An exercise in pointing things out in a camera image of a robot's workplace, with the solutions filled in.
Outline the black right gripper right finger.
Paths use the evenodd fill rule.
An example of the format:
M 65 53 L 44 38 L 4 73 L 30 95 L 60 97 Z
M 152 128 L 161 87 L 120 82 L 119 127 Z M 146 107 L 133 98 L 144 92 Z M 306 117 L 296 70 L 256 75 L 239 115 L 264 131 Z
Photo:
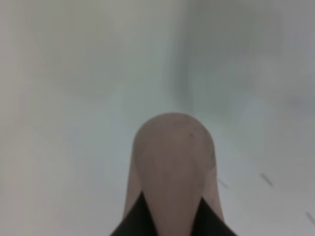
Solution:
M 237 236 L 202 198 L 194 219 L 191 236 Z

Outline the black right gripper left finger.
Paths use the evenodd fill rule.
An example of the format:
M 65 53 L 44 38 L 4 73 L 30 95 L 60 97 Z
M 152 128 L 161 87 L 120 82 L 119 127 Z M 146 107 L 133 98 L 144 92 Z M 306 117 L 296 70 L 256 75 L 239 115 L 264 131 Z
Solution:
M 157 236 L 154 222 L 142 192 L 111 236 Z

